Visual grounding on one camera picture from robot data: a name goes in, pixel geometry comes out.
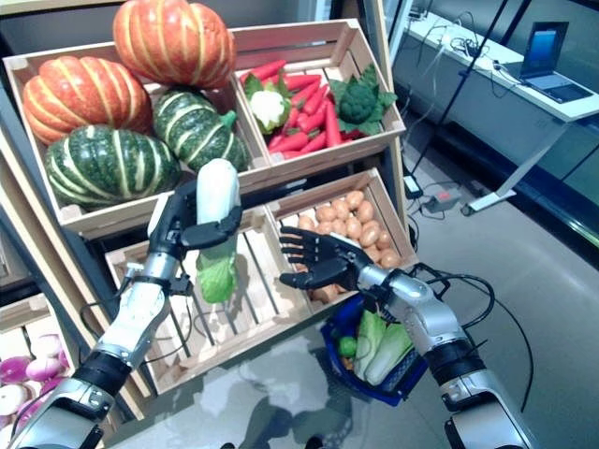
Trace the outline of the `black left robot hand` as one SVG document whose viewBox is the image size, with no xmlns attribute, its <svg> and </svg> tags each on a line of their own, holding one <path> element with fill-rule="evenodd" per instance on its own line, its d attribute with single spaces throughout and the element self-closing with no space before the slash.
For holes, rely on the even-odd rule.
<svg viewBox="0 0 599 449">
<path fill-rule="evenodd" d="M 189 181 L 168 197 L 157 224 L 149 230 L 148 256 L 162 253 L 182 261 L 188 251 L 216 247 L 238 230 L 240 204 L 234 204 L 222 219 L 197 224 L 198 207 L 208 204 L 197 198 L 197 191 L 198 181 Z"/>
</svg>

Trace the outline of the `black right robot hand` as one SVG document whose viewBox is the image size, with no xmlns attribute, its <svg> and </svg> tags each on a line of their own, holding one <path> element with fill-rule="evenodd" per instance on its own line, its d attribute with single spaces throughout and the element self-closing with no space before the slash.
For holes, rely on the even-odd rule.
<svg viewBox="0 0 599 449">
<path fill-rule="evenodd" d="M 360 272 L 373 265 L 372 259 L 353 242 L 322 235 L 311 230 L 282 226 L 279 242 L 288 262 L 303 265 L 302 272 L 286 272 L 281 283 L 300 290 L 315 290 L 338 284 L 348 291 L 358 290 Z"/>
</svg>

